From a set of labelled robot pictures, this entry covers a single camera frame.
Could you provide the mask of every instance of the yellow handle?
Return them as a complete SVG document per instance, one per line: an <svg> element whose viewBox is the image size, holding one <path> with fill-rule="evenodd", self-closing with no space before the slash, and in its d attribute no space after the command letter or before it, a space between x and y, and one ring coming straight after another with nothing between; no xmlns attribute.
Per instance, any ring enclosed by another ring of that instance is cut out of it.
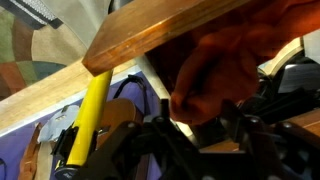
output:
<svg viewBox="0 0 320 180"><path fill-rule="evenodd" d="M107 71L91 80L77 119L73 124L73 127L79 129L67 165L82 166L87 160L93 133L100 125L111 77L112 71Z"/></svg>

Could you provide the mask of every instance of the wood grain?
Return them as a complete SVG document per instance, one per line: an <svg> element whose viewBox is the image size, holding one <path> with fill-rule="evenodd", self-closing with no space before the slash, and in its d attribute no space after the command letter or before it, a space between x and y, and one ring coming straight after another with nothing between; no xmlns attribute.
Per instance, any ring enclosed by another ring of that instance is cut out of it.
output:
<svg viewBox="0 0 320 180"><path fill-rule="evenodd" d="M114 75L135 65L128 61L114 69ZM0 130L52 106L87 88L92 75L81 60L57 73L22 89L0 102Z"/></svg>
<svg viewBox="0 0 320 180"><path fill-rule="evenodd" d="M135 0L104 20L83 64L98 75L249 1Z"/></svg>
<svg viewBox="0 0 320 180"><path fill-rule="evenodd" d="M320 136L320 109L316 109L299 116L288 119L287 121L295 123L311 133ZM224 141L212 146L203 148L203 152L216 152L216 151L234 151L238 145L231 140Z"/></svg>

